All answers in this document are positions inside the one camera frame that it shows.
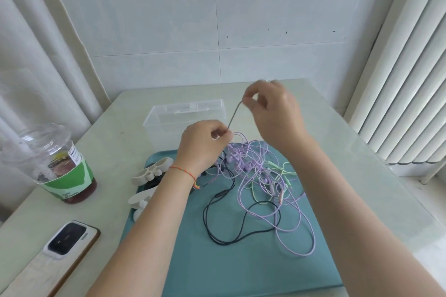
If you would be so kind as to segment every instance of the clear dome lid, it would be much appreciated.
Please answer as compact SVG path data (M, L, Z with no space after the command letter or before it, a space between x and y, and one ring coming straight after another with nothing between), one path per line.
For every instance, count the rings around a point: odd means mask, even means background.
M57 153L71 138L71 132L61 125L47 123L21 131L20 145L12 141L4 144L0 161L5 165L20 166L34 163Z

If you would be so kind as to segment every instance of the phone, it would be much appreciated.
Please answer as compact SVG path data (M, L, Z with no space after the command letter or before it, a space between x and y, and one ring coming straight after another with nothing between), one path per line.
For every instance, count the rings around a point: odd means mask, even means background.
M100 234L78 221L66 223L0 296L53 297Z

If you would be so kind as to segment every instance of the black lens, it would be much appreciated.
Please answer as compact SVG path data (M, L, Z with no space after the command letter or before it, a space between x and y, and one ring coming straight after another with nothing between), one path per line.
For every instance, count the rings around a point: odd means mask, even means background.
M66 255L82 237L86 227L76 223L68 223L48 244L48 250L59 255Z

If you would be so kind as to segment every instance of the red string bracelet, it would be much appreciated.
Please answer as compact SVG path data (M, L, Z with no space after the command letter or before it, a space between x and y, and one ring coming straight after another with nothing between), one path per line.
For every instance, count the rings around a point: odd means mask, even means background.
M200 189L200 186L197 185L197 179L195 178L195 176L193 176L191 173L189 173L186 169L183 169L183 168L181 168L181 167L177 167L176 165L171 165L169 168L176 168L176 169L182 170L182 171L184 171L185 173L187 173L187 174L189 174L190 176L192 176L192 178L193 178L193 188L194 188L194 189Z

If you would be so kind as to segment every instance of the white sticker label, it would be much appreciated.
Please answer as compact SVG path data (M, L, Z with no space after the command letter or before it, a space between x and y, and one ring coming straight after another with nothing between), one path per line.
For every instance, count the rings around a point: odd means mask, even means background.
M82 154L78 152L75 145L70 148L68 155L70 155L70 158L73 160L75 165L79 165L82 162Z

